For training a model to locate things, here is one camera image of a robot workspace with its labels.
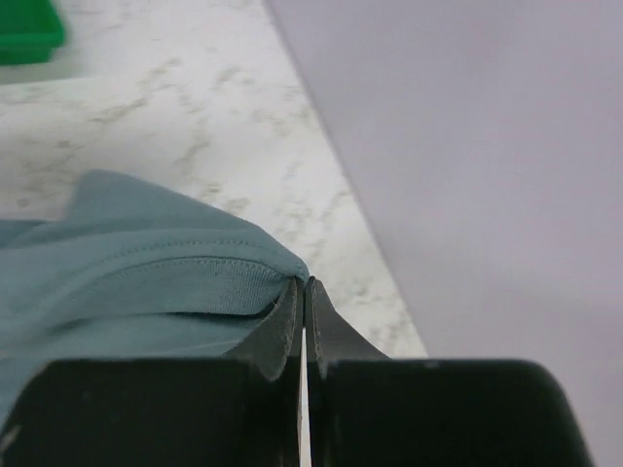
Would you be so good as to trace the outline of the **blue-grey t-shirt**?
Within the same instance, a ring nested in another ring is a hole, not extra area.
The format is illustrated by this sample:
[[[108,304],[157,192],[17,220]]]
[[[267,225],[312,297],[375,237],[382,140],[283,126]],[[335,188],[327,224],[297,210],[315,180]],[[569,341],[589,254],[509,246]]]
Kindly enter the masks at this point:
[[[54,360],[221,355],[309,276],[250,222],[89,172],[59,219],[1,222],[1,412]]]

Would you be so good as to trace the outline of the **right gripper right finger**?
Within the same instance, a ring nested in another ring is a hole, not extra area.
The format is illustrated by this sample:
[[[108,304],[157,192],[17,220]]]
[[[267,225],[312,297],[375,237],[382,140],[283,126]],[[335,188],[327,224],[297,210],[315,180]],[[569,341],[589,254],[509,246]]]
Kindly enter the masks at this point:
[[[590,466],[566,393],[520,359],[397,359],[305,289],[315,466]]]

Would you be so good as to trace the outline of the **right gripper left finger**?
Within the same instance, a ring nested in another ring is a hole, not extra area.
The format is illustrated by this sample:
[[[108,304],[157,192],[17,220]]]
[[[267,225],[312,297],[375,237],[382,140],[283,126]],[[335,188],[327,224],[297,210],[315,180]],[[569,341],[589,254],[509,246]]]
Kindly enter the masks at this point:
[[[302,284],[214,358],[59,360],[21,390],[5,466],[296,466]]]

